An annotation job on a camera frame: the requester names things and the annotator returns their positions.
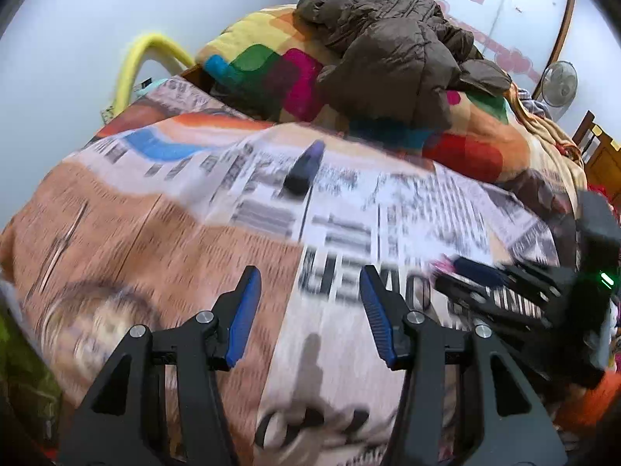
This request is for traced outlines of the yellow foam tube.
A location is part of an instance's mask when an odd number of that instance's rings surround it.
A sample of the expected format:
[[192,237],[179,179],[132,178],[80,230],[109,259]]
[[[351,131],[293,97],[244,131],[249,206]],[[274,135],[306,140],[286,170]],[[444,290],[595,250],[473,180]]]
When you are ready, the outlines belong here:
[[140,35],[130,46],[118,74],[115,96],[111,104],[114,116],[120,115],[130,105],[134,82],[143,63],[143,57],[150,50],[155,50],[166,59],[176,61],[186,68],[193,68],[196,65],[194,57],[166,35],[160,33]]

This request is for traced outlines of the sliding wardrobe with hearts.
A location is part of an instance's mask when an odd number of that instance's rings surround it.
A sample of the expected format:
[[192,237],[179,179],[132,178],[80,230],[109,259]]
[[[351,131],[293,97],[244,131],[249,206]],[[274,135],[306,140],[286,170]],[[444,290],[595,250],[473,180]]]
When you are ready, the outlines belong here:
[[557,61],[575,0],[435,0],[444,16],[471,31],[484,58],[517,86],[541,92],[546,68]]

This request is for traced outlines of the colourful checked blanket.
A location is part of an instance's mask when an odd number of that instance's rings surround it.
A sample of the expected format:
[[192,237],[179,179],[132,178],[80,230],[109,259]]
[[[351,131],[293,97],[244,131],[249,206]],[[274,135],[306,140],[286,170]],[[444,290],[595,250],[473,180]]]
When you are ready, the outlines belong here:
[[432,0],[326,19],[292,5],[258,10],[196,57],[223,92],[262,119],[307,122],[437,161],[483,182],[586,185],[578,148],[529,113],[508,74]]

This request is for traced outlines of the green leaf pattern bag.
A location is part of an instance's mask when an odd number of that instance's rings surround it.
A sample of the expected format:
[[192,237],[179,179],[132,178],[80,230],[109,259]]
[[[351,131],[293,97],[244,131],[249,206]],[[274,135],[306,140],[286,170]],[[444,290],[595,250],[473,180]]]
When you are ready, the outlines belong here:
[[58,443],[62,392],[9,311],[1,306],[1,409],[36,442]]

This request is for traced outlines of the white standing fan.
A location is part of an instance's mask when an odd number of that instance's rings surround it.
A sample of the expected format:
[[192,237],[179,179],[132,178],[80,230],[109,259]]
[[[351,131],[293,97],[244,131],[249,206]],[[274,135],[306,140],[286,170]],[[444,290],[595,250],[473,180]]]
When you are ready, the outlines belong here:
[[550,114],[558,120],[574,101],[578,90],[578,73],[568,61],[551,63],[541,78],[540,96]]

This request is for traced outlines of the newspaper print quilt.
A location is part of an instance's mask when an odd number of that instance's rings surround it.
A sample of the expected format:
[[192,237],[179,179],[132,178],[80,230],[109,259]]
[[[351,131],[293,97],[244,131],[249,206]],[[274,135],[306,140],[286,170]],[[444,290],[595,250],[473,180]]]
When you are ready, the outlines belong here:
[[[283,182],[325,143],[303,197]],[[402,376],[378,358],[358,276],[463,328],[430,277],[466,256],[558,263],[552,226],[508,191],[298,124],[246,118],[181,78],[57,164],[1,235],[23,328],[78,405],[126,331],[178,326],[260,270],[240,362],[218,377],[244,465],[377,465]]]

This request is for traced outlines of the brown puffer jacket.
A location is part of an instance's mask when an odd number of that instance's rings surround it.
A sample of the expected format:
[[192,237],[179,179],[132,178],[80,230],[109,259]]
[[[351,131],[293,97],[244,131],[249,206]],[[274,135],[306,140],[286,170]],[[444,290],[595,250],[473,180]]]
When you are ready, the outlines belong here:
[[316,86],[347,117],[445,130],[450,90],[499,97],[512,85],[435,0],[299,0],[296,14],[338,57]]

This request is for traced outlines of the wooden headboard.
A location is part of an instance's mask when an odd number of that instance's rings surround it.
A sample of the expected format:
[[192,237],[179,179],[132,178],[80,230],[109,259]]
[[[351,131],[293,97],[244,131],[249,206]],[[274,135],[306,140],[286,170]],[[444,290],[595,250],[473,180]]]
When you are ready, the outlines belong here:
[[620,143],[587,111],[572,140],[579,146],[588,186],[600,190],[613,205],[620,203]]

